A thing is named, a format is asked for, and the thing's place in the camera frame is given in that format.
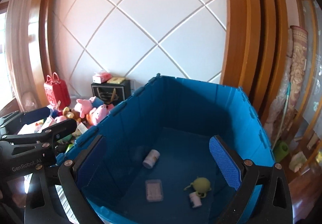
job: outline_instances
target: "tissue box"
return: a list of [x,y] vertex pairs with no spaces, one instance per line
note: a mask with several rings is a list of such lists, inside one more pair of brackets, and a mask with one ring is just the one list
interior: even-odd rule
[[110,73],[101,73],[93,76],[93,82],[97,84],[104,83],[112,78]]

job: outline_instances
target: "window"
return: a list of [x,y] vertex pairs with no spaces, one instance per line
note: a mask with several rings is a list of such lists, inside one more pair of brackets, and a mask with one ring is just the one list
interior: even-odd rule
[[8,3],[0,4],[0,110],[13,98],[5,59],[4,25]]

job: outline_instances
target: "plush toy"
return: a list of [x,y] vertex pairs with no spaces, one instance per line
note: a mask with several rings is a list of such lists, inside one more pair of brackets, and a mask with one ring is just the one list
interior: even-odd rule
[[81,118],[85,118],[86,114],[89,114],[93,109],[92,102],[90,100],[77,99],[77,104],[74,107],[74,110],[79,112]]
[[58,110],[52,110],[51,116],[52,116],[52,118],[57,118],[59,116],[59,111]]
[[101,105],[98,108],[93,108],[89,114],[86,115],[86,119],[90,125],[96,126],[103,118],[107,116],[106,105]]
[[62,111],[62,115],[66,118],[74,118],[74,113],[71,112],[71,110],[68,107],[65,107]]
[[113,108],[114,108],[113,104],[107,105],[107,114],[109,114]]
[[197,177],[194,182],[190,183],[184,190],[187,190],[191,186],[196,191],[196,195],[200,198],[206,197],[207,192],[211,190],[210,181],[205,177]]
[[92,102],[93,108],[98,108],[104,104],[103,100],[99,99],[98,97],[91,97],[90,102]]
[[72,109],[71,112],[74,114],[74,117],[73,119],[78,121],[78,122],[81,122],[82,119],[80,117],[80,113],[78,111],[76,111],[75,109]]
[[64,120],[66,120],[67,118],[65,117],[65,116],[59,116],[59,117],[57,117],[57,118],[55,118],[55,121],[57,122],[57,123],[59,123],[59,122],[62,122],[62,121],[64,121]]
[[91,97],[89,100],[77,99],[76,102],[74,110],[79,112],[81,118],[85,118],[85,115],[89,114],[93,108],[98,108],[104,104],[98,97]]

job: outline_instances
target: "pink plush toy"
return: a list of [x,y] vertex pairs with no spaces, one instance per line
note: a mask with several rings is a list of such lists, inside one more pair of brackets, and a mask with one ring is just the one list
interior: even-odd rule
[[96,126],[98,123],[100,123],[103,118],[107,116],[107,108],[106,105],[101,105],[98,108],[93,108],[90,111],[90,118],[91,118],[91,124]]
[[62,122],[62,121],[64,121],[64,120],[66,120],[67,118],[65,117],[65,116],[59,116],[59,117],[56,117],[55,118],[55,121],[57,122],[57,123],[59,123],[59,122]]
[[109,114],[113,108],[114,108],[113,104],[107,105],[107,114]]
[[77,104],[74,107],[74,110],[79,112],[81,118],[85,118],[86,114],[89,114],[93,108],[92,102],[90,100],[77,99]]
[[79,116],[81,118],[85,118],[93,108],[98,108],[104,104],[98,97],[91,97],[89,100],[77,99],[76,102],[77,104],[75,105],[74,110],[80,113]]

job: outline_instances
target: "blue gripper pad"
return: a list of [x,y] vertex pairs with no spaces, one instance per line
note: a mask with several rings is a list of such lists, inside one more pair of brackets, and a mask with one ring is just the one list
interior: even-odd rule
[[227,184],[237,190],[242,183],[242,176],[231,156],[215,137],[212,137],[209,141],[209,150]]

